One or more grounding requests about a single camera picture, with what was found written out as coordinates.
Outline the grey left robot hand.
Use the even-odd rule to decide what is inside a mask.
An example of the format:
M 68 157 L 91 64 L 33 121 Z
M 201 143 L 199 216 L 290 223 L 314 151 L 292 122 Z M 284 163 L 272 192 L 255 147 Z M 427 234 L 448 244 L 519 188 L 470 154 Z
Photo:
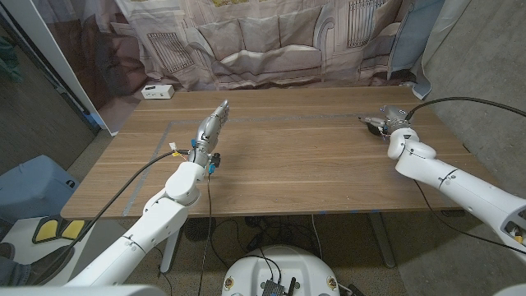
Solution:
M 199 164 L 205 167 L 210 155 L 215 149 L 219 134 L 228 121 L 229 105 L 225 100 L 222 104 L 208 117 L 206 117 L 200 124 L 196 132 L 196 144 L 189 153 L 188 161 Z

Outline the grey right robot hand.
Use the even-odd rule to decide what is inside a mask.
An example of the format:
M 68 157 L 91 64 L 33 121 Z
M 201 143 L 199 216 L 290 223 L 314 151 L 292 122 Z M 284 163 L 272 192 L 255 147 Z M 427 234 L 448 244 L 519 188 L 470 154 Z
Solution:
M 390 136 L 400 128 L 411 126 L 410 121 L 406 119 L 408 113 L 403 109 L 394 105 L 384 105 L 381 112 L 384 114 L 383 118 L 359 117 L 358 120 L 367 126 L 370 133 L 382 137 Z

